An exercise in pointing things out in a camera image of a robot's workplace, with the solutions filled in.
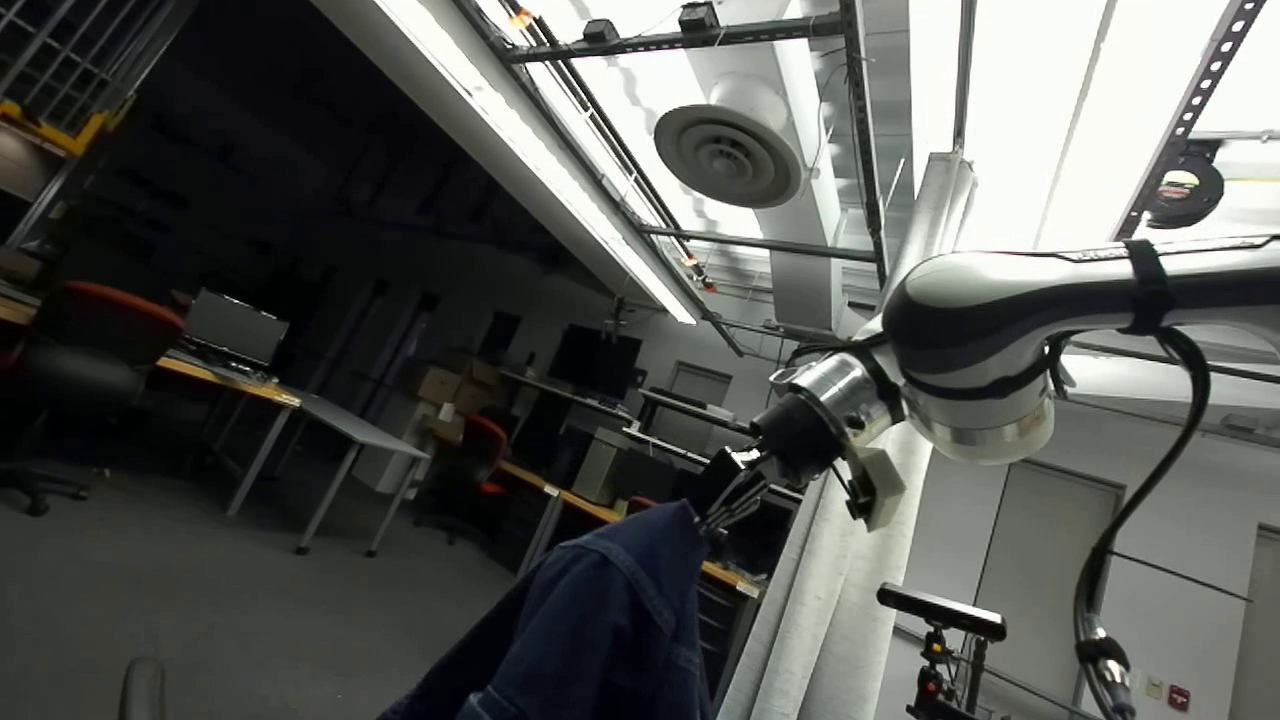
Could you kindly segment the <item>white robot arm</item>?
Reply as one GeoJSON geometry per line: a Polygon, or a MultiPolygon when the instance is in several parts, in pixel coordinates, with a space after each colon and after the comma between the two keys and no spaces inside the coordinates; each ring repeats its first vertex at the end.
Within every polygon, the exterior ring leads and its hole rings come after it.
{"type": "Polygon", "coordinates": [[[778,400],[749,448],[718,448],[696,476],[691,512],[724,538],[768,483],[809,483],[837,460],[851,517],[885,527],[904,498],[864,453],[912,423],[934,453],[1006,466],[1041,453],[1048,385],[1080,333],[1171,341],[1185,325],[1269,330],[1280,308],[1280,239],[1146,245],[1097,251],[946,251],[907,267],[857,341],[796,347],[778,400]]]}

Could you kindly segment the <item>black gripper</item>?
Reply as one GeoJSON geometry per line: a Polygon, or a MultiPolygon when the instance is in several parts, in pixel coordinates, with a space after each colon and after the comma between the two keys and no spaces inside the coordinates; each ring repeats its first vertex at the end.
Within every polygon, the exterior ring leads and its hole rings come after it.
{"type": "Polygon", "coordinates": [[[857,411],[809,394],[782,395],[751,423],[742,448],[724,445],[686,483],[684,499],[702,538],[724,538],[773,483],[809,483],[851,453],[857,411]]]}

